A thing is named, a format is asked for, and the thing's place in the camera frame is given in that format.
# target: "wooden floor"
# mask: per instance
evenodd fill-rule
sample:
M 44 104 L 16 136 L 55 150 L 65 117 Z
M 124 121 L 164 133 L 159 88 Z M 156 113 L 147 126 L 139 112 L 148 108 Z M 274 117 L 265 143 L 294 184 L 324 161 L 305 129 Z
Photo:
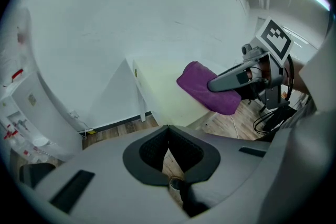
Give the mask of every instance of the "wooden floor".
M 253 130 L 253 121 L 259 118 L 258 111 L 261 109 L 261 105 L 255 101 L 252 101 L 249 104 L 248 100 L 243 100 L 236 113 L 232 116 L 224 116 L 216 114 L 214 118 L 208 121 L 203 127 L 202 130 L 206 133 L 232 137 L 245 140 L 255 140 L 261 135 L 257 134 Z M 117 127 L 111 128 L 106 131 L 99 132 L 97 134 L 88 135 L 87 139 L 83 140 L 83 150 L 90 145 L 97 143 L 106 139 L 113 139 L 118 136 L 127 135 L 139 130 L 145 130 L 151 127 L 156 127 L 157 122 L 155 121 L 152 115 L 146 117 L 146 121 L 141 122 L 141 120 L 135 120 L 126 124 L 119 125 Z M 18 179 L 19 168 L 27 164 L 28 161 L 21 158 L 13 150 L 11 151 L 10 157 L 10 166 L 12 173 L 15 178 Z M 62 164 L 62 161 L 50 158 L 49 163 L 54 164 L 56 167 Z M 178 177 L 183 179 L 184 174 L 174 159 L 173 155 L 168 150 L 163 163 L 162 173 L 171 177 Z M 177 203 L 182 206 L 182 201 L 180 199 L 178 191 L 170 188 L 171 195 L 175 198 Z

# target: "power outlet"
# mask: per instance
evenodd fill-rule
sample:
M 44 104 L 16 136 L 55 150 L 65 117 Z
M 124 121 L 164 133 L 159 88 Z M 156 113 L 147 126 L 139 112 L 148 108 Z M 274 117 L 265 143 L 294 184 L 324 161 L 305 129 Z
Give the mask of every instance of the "power outlet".
M 77 114 L 77 112 L 75 110 L 69 111 L 68 114 L 72 119 L 79 118 L 79 115 Z

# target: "purple towel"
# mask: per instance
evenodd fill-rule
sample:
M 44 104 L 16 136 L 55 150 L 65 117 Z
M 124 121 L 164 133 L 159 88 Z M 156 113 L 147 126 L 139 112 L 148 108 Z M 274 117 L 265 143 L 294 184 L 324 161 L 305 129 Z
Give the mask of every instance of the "purple towel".
M 236 112 L 241 96 L 234 90 L 210 92 L 208 81 L 218 76 L 199 62 L 191 62 L 176 80 L 177 84 L 209 110 L 223 115 Z

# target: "red object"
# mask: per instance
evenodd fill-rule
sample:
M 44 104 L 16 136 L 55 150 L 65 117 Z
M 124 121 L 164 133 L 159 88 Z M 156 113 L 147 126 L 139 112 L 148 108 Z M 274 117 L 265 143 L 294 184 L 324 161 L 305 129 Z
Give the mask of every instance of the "red object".
M 20 75 L 22 72 L 23 72 L 23 69 L 22 69 L 22 68 L 21 68 L 20 70 L 16 71 L 16 72 L 14 73 L 14 75 L 12 75 L 12 82 L 13 82 L 14 79 L 15 79 L 18 75 Z

